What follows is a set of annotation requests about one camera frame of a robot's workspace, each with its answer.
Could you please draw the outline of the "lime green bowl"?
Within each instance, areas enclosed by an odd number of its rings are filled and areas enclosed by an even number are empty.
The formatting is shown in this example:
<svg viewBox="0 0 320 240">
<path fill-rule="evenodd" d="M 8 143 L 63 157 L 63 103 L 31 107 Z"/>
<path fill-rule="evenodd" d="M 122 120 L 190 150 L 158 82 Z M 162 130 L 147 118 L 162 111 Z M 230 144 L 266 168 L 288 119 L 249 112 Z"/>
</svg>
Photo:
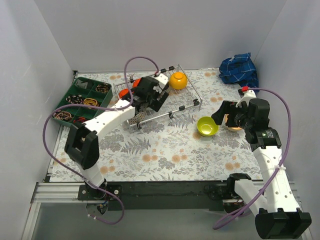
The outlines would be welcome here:
<svg viewBox="0 0 320 240">
<path fill-rule="evenodd" d="M 196 124 L 197 130 L 201 136 L 211 137 L 219 131 L 219 126 L 211 116 L 201 117 Z"/>
</svg>

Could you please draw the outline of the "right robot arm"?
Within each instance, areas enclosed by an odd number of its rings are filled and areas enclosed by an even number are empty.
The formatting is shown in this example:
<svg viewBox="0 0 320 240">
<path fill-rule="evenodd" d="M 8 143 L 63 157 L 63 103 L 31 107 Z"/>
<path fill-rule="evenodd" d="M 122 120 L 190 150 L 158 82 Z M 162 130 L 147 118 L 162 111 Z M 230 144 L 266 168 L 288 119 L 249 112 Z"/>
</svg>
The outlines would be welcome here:
<svg viewBox="0 0 320 240">
<path fill-rule="evenodd" d="M 278 132 L 269 127 L 269 102 L 253 98 L 237 104 L 224 100 L 212 119 L 221 125 L 225 115 L 226 126 L 240 127 L 250 144 L 263 179 L 257 189 L 251 178 L 235 173 L 227 179 L 227 195 L 241 198 L 245 205 L 222 217 L 214 226 L 217 230 L 240 216 L 247 209 L 254 215 L 256 231 L 261 239 L 298 239 L 311 225 L 308 212 L 303 212 L 291 190 L 283 165 L 282 144 Z"/>
</svg>

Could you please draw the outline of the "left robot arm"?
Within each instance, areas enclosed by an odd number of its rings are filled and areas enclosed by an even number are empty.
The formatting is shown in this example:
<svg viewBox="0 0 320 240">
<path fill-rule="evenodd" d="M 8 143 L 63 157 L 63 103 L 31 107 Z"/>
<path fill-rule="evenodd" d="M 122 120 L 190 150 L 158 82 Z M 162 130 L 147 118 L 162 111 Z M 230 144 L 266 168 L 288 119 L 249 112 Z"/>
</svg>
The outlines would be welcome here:
<svg viewBox="0 0 320 240">
<path fill-rule="evenodd" d="M 119 94 L 120 99 L 110 110 L 70 127 L 64 150 L 78 166 L 92 198 L 101 200 L 107 193 L 107 181 L 98 167 L 99 142 L 140 112 L 146 109 L 158 112 L 169 95 L 166 91 L 169 86 L 169 78 L 162 73 L 142 77 Z"/>
</svg>

